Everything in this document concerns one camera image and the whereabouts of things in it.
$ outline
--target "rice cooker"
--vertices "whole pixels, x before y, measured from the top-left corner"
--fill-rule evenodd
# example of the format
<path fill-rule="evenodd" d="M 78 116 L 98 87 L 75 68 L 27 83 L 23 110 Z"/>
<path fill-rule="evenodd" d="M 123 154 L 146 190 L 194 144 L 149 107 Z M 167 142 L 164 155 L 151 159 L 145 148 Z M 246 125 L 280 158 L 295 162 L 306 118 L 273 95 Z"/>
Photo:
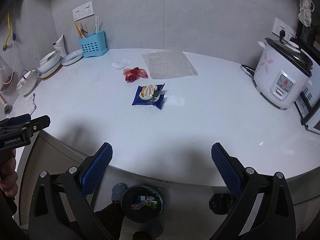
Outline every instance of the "rice cooker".
<path fill-rule="evenodd" d="M 254 72 L 256 89 L 268 100 L 285 109 L 298 98 L 311 77 L 312 61 L 292 41 L 259 41 L 264 48 Z"/>

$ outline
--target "yellow cable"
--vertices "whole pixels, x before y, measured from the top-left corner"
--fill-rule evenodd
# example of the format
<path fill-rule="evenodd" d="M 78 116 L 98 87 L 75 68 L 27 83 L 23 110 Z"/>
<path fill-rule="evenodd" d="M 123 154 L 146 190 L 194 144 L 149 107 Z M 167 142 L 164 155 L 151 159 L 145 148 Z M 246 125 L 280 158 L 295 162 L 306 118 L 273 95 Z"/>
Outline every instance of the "yellow cable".
<path fill-rule="evenodd" d="M 10 14 L 9 13 L 7 14 L 7 24 L 8 24 L 8 36 L 5 39 L 5 43 L 4 43 L 3 47 L 2 47 L 3 51 L 6 51 L 6 49 L 8 47 L 7 42 L 8 42 L 9 36 L 11 34 L 11 24 L 10 24 Z"/>

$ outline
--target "kitchen counter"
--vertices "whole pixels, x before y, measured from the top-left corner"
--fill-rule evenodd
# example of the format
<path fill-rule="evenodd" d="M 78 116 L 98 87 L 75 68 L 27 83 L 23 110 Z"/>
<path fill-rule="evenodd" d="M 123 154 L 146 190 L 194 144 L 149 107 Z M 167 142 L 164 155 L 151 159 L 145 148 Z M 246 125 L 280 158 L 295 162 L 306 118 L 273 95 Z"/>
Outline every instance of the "kitchen counter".
<path fill-rule="evenodd" d="M 280 110 L 259 94 L 237 63 L 185 53 L 198 76 L 133 83 L 111 67 L 128 59 L 147 70 L 141 54 L 149 51 L 111 49 L 64 66 L 35 88 L 32 118 L 47 114 L 45 131 L 86 155 L 108 142 L 111 166 L 159 180 L 225 186 L 211 159 L 215 142 L 261 174 L 288 179 L 320 166 L 320 135 L 300 124 L 295 105 Z M 138 85 L 164 82 L 162 110 L 131 105 Z"/>

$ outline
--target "person's hand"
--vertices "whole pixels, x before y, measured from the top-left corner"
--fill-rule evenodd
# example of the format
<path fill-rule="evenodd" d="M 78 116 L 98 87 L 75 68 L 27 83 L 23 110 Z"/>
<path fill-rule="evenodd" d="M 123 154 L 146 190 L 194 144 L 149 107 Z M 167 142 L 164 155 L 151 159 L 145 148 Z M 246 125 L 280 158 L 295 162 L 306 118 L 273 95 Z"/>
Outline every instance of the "person's hand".
<path fill-rule="evenodd" d="M 18 193 L 18 174 L 15 172 L 16 168 L 16 150 L 11 150 L 11 158 L 4 165 L 0 167 L 4 179 L 0 182 L 0 189 L 5 192 L 8 197 L 14 197 Z"/>

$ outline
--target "wooden handle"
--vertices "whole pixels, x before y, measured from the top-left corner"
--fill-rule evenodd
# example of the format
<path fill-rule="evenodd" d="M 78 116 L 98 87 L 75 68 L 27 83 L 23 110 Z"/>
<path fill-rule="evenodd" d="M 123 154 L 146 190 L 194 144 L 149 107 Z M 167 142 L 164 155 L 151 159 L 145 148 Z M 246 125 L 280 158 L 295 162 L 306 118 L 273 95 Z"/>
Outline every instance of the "wooden handle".
<path fill-rule="evenodd" d="M 0 102 L 1 102 L 1 104 L 4 106 L 7 102 L 6 101 L 4 101 L 4 99 L 3 99 L 3 97 L 2 97 L 2 95 L 0 94 Z"/>

